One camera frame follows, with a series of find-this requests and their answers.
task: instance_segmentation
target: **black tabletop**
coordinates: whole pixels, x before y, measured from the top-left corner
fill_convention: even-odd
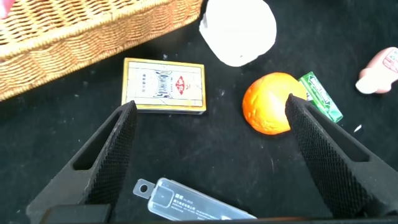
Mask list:
[[[245,66],[220,62],[196,21],[1,102],[0,217],[27,223],[26,205],[120,105],[125,57],[204,64],[207,112],[139,114],[114,221],[162,220],[132,194],[137,179],[161,177],[257,217],[330,217],[293,135],[263,135],[243,118],[244,92],[272,72],[300,78],[313,71],[344,115],[338,124],[398,170],[398,87],[368,96],[354,87],[373,56],[398,46],[398,1],[267,3],[276,43]]]

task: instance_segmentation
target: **wicker basket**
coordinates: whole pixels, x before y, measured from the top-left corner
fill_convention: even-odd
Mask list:
[[[189,24],[202,0],[17,0],[0,20],[0,101]]]

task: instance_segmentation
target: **pink toy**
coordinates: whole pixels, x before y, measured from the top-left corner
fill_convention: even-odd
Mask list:
[[[7,18],[14,1],[15,0],[0,0],[0,19]]]
[[[387,93],[398,80],[398,49],[389,47],[380,51],[359,74],[356,88],[364,94]]]

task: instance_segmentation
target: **orange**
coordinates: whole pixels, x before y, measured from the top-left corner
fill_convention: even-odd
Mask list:
[[[264,134],[289,131],[285,103],[290,93],[307,99],[304,86],[291,75],[275,72],[263,76],[244,94],[244,118],[255,130]]]

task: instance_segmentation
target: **label sticker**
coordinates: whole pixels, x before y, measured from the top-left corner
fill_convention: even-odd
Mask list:
[[[391,50],[383,60],[383,65],[389,70],[398,73],[398,50]]]

